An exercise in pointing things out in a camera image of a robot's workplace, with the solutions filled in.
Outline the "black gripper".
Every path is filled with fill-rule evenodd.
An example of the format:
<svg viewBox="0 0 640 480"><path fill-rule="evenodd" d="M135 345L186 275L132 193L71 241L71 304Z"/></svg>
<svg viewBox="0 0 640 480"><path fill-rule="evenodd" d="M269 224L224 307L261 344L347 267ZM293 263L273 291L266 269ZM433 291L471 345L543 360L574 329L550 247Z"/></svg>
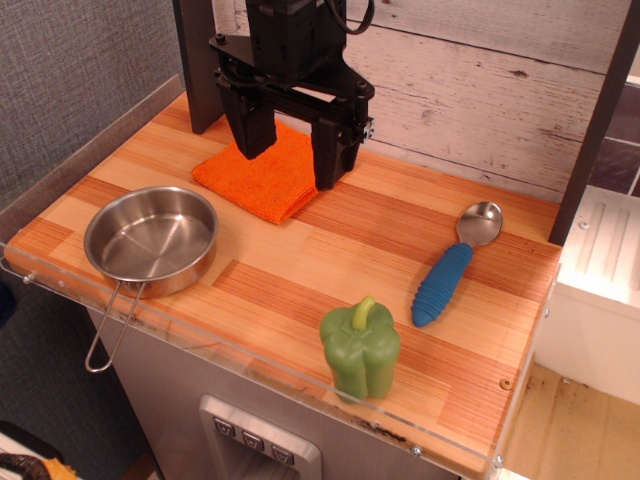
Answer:
<svg viewBox="0 0 640 480"><path fill-rule="evenodd" d="M371 25L347 24L344 1L249 1L246 36L216 34L222 105L240 153L253 160L277 139L275 111L312 124L315 186L332 189L353 170L359 143L373 134L375 89L349 67L347 38Z"/></svg>

